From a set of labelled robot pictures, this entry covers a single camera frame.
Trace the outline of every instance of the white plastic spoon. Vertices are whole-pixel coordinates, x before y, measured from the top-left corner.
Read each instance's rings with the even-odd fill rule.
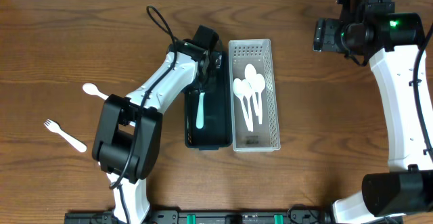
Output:
[[[247,64],[245,67],[245,79],[249,82],[253,91],[256,91],[256,74],[256,68],[252,64]],[[254,106],[254,112],[256,113],[256,116],[258,116],[260,109],[258,109],[256,94],[254,92],[252,95],[252,105]]]
[[[203,97],[204,97],[204,92],[201,92],[198,98],[198,109],[197,109],[197,118],[196,118],[196,128],[198,129],[202,129],[204,125]]]
[[[250,130],[250,123],[249,123],[250,119],[248,118],[248,115],[246,114],[245,105],[244,105],[244,91],[245,91],[244,83],[240,79],[235,79],[233,81],[233,93],[241,101],[242,112],[244,113],[244,119],[245,119],[246,127],[249,131],[251,131]]]
[[[245,87],[245,91],[244,91],[244,95],[245,98],[247,100],[247,105],[248,105],[248,119],[250,121],[250,131],[253,132],[254,131],[254,125],[252,123],[252,113],[251,113],[251,103],[250,103],[250,99],[252,97],[252,95],[254,94],[254,91],[251,88],[251,85],[249,84],[249,82],[244,79],[243,81],[244,87]]]
[[[92,83],[85,83],[83,85],[83,91],[88,93],[89,95],[97,95],[104,100],[108,98],[108,95],[104,95],[103,93],[99,92],[99,89],[97,89],[96,85]]]
[[[254,88],[258,93],[258,123],[261,125],[263,120],[263,107],[262,107],[262,91],[266,87],[265,78],[261,74],[256,75],[254,79]]]

